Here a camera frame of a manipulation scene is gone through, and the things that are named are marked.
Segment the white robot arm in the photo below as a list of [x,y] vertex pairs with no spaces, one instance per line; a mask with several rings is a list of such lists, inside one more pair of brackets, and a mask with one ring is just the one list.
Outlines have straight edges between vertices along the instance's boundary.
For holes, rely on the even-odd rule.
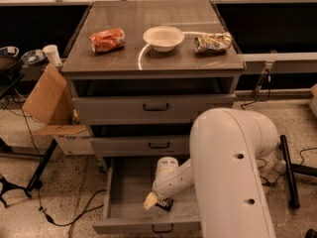
[[189,160],[158,160],[144,208],[192,185],[203,238],[275,238],[257,159],[278,142],[275,125],[259,112],[210,109],[192,125]]

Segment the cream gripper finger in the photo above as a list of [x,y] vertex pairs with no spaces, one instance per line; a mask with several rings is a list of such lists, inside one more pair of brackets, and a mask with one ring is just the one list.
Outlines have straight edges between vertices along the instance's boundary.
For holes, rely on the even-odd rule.
[[147,196],[147,198],[144,201],[144,209],[145,210],[149,210],[150,208],[152,208],[154,205],[156,205],[158,203],[158,198],[156,197],[156,195],[153,192],[150,192]]

